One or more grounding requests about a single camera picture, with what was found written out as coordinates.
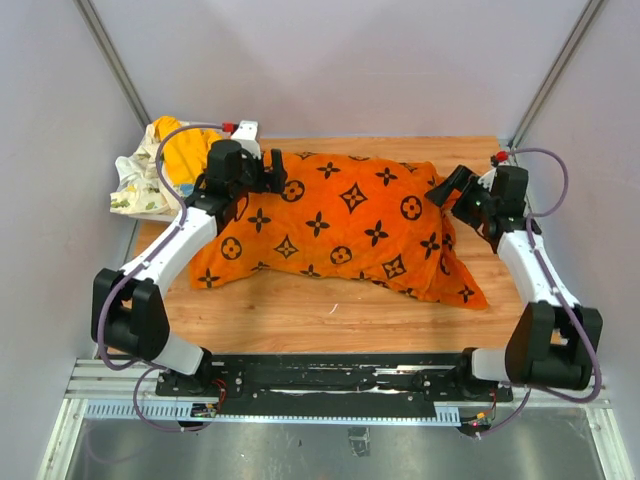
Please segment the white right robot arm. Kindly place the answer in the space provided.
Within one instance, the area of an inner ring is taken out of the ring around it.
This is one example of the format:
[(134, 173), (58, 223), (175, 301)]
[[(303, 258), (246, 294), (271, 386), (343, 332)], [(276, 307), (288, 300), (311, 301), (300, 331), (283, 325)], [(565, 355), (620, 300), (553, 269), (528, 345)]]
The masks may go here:
[(603, 319), (570, 293), (553, 268), (534, 216), (525, 211), (528, 180), (520, 167), (501, 165), (477, 175), (460, 165), (426, 195), (436, 206), (452, 201), (453, 216), (507, 266), (524, 304), (505, 347), (462, 352), (453, 387), (466, 400), (503, 383), (590, 403), (602, 388), (596, 351)]

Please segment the orange patterned plush pillowcase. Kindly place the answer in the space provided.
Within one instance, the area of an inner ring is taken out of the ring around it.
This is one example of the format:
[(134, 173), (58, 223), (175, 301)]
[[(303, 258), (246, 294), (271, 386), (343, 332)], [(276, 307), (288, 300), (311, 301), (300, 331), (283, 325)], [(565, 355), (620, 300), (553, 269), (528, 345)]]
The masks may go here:
[(286, 153), (280, 194), (249, 194), (239, 215), (190, 262), (194, 289), (276, 270), (368, 281), (408, 297), (484, 310), (488, 301), (455, 252), (448, 215), (426, 195), (443, 178), (430, 162)]

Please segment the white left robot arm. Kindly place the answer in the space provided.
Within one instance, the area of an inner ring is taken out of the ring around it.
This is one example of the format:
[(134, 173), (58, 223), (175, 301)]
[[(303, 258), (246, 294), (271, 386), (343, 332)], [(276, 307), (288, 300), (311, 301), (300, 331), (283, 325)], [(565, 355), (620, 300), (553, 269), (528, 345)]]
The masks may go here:
[(192, 258), (240, 217), (249, 194), (280, 194), (286, 181), (278, 149), (263, 155), (237, 140), (212, 145), (175, 220), (136, 259), (118, 270), (104, 268), (94, 279), (91, 337), (108, 367), (118, 367), (107, 353), (113, 348), (176, 374), (192, 395), (212, 388), (211, 353), (172, 333), (164, 297)]

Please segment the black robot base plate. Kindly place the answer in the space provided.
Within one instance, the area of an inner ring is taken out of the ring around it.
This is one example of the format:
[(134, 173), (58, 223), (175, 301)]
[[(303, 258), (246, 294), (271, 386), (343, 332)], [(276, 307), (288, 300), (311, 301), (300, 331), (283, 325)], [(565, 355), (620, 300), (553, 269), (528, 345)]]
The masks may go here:
[(513, 398), (495, 382), (465, 379), (460, 353), (218, 354), (212, 360), (214, 384), (207, 390), (198, 392), (169, 371), (159, 375), (157, 395), (198, 399), (224, 392), (224, 401), (263, 394), (416, 395), (436, 405), (482, 407)]

